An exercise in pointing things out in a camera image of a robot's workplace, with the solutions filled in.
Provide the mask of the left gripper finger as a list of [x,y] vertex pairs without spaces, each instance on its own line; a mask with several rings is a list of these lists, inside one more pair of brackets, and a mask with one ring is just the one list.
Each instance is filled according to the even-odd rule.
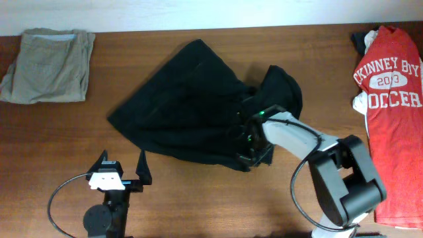
[[139,181],[142,185],[152,185],[152,176],[147,164],[145,150],[143,149],[139,154],[135,173],[139,177]]
[[98,170],[101,168],[102,162],[108,161],[108,152],[107,150],[104,150],[100,157],[94,162],[94,164],[91,166],[91,168],[87,171],[86,180],[90,181],[92,174],[97,173]]

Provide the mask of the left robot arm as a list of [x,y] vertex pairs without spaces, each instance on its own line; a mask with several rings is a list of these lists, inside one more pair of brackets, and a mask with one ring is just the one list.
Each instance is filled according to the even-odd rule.
[[94,205],[85,212],[83,226],[89,237],[125,237],[130,195],[141,193],[144,186],[152,184],[144,151],[139,154],[135,173],[137,179],[124,180],[120,162],[110,161],[106,150],[88,170],[86,180],[90,189],[104,194],[101,204]]

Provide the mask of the black shorts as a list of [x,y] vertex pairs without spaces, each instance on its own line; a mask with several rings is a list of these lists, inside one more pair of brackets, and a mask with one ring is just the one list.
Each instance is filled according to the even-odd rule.
[[278,105],[299,117],[301,88],[281,67],[259,87],[238,80],[202,40],[187,44],[108,117],[140,149],[248,172],[236,160],[252,147],[240,137],[253,115]]

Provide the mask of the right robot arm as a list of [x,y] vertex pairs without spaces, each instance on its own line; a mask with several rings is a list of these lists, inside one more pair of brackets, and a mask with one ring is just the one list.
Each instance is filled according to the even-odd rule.
[[[248,165],[263,162],[264,153],[276,145],[300,159],[289,192],[301,215],[314,225],[312,237],[355,237],[359,223],[387,198],[369,151],[357,136],[324,134],[278,105],[251,116],[241,129],[240,137],[252,147],[244,158]],[[295,195],[295,182],[305,165],[323,211],[320,221],[304,211]]]

